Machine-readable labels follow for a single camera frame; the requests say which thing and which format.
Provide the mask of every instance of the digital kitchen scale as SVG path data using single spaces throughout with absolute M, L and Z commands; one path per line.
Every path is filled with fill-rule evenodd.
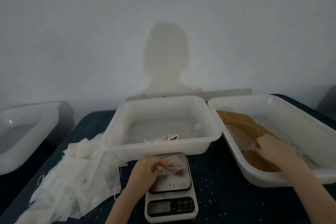
M 150 223 L 189 220 L 196 217 L 198 204 L 186 155 L 183 153 L 157 155 L 167 158 L 177 155 L 185 166 L 171 175 L 159 175 L 146 193 L 145 217 Z

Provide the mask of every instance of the forearm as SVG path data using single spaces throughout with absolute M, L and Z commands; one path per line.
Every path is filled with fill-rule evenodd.
M 115 201 L 105 224 L 126 224 L 138 200 L 124 190 Z
M 336 223 L 335 200 L 303 160 L 280 164 L 279 168 L 299 196 L 313 224 Z

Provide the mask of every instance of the white plastic tray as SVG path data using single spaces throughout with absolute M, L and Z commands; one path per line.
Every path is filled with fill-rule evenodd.
M 0 111 L 0 175 L 20 167 L 58 123 L 60 102 Z
M 290 186 L 281 172 L 263 172 L 245 160 L 216 110 L 250 116 L 282 141 L 294 145 L 298 155 L 309 156 L 315 161 L 320 168 L 314 169 L 313 173 L 323 184 L 336 182 L 336 131 L 297 107 L 273 95 L 213 98 L 208 101 L 208 106 L 221 126 L 241 172 L 250 183 L 260 187 Z
M 136 160 L 145 154 L 193 155 L 204 153 L 221 133 L 215 117 L 200 97 L 134 100 L 119 106 L 102 137 L 102 146 L 115 151 L 124 161 Z M 179 139 L 144 142 L 168 134 L 178 134 Z

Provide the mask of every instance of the person's left hand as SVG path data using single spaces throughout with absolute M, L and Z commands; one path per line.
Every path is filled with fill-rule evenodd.
M 133 167 L 125 191 L 139 200 L 154 184 L 159 172 L 155 167 L 157 164 L 165 169 L 167 168 L 167 164 L 158 157 L 146 155 L 139 159 Z

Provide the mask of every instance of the translucent plastic scoop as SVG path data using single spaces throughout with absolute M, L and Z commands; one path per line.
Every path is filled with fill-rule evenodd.
M 252 151 L 257 148 L 257 143 L 249 137 L 244 132 L 240 131 L 238 128 L 225 125 L 226 128 L 229 130 L 234 142 L 237 144 L 239 150 L 241 151 Z

